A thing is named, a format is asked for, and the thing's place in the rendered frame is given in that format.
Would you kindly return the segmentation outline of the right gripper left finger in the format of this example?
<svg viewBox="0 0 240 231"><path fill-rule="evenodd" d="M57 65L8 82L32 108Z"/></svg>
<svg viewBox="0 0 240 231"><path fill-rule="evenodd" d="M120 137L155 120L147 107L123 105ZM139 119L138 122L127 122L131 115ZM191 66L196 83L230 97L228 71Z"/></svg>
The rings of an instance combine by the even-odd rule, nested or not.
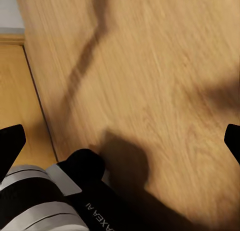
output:
<svg viewBox="0 0 240 231"><path fill-rule="evenodd" d="M0 184L26 144L22 124L0 129Z"/></svg>

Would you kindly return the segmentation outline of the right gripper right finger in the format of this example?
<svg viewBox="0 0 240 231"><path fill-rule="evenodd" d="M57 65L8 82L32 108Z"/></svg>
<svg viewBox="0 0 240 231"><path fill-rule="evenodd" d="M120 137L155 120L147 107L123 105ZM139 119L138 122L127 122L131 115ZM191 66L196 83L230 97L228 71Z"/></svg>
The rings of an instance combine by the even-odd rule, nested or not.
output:
<svg viewBox="0 0 240 231"><path fill-rule="evenodd" d="M227 126L224 142L230 149L234 157L240 164L240 126L235 124L229 124Z"/></svg>

